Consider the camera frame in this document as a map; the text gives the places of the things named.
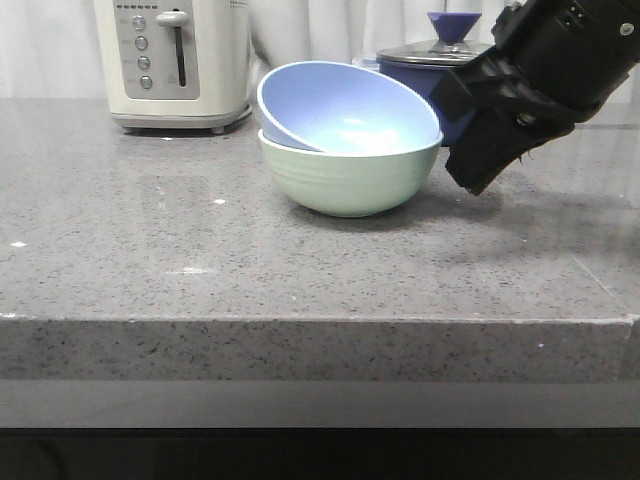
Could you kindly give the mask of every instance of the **pot lid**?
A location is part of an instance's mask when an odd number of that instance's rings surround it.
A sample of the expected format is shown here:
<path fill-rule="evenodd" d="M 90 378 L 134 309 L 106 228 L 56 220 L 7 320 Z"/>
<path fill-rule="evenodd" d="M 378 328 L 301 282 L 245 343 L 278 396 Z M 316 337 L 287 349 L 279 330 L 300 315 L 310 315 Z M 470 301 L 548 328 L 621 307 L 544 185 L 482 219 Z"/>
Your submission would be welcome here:
<path fill-rule="evenodd" d="M 477 42 L 460 42 L 447 45 L 441 40 L 427 40 L 380 50 L 378 59 L 422 65 L 457 66 L 473 60 L 490 46 L 486 43 Z"/>

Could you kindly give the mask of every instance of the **gray granite countertop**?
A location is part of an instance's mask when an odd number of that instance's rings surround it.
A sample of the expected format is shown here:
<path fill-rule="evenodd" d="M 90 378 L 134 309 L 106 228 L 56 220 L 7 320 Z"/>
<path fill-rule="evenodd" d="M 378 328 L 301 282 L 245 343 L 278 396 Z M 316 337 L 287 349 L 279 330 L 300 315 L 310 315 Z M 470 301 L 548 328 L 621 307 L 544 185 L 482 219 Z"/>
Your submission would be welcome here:
<path fill-rule="evenodd" d="M 640 379 L 640 125 L 608 109 L 473 197 L 297 206 L 255 119 L 124 134 L 2 100 L 0 378 Z"/>

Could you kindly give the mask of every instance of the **toaster lever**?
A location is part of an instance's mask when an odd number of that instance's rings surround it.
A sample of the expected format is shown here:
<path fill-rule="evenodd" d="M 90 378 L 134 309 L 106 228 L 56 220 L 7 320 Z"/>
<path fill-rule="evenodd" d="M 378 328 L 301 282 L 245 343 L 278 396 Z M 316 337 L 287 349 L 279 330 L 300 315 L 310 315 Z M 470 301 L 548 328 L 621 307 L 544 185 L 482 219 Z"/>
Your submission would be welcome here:
<path fill-rule="evenodd" d="M 187 24 L 189 16 L 181 11 L 162 12 L 156 16 L 156 23 L 161 27 L 180 28 Z"/>

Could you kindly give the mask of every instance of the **bowl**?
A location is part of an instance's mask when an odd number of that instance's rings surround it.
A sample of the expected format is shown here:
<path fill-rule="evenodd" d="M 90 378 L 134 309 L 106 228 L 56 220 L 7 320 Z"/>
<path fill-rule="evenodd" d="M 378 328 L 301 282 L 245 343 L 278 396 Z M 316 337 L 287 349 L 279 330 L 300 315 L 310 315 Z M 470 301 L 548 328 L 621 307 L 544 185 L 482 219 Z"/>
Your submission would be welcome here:
<path fill-rule="evenodd" d="M 335 62 L 298 62 L 258 84 L 264 136 L 280 145 L 332 154 L 423 150 L 440 136 L 429 103 L 378 72 Z"/>
<path fill-rule="evenodd" d="M 280 145 L 258 132 L 264 160 L 293 201 L 335 217 L 366 217 L 409 200 L 436 160 L 442 134 L 418 150 L 336 155 Z"/>

